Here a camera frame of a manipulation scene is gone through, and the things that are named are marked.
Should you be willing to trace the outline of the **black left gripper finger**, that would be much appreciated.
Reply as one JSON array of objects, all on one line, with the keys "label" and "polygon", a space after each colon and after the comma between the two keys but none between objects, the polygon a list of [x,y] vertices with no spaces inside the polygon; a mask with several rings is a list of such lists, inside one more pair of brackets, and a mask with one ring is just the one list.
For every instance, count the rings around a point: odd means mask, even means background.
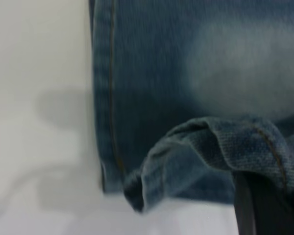
[{"label": "black left gripper finger", "polygon": [[235,215],[240,235],[294,235],[294,194],[285,196],[255,173],[235,175]]}]

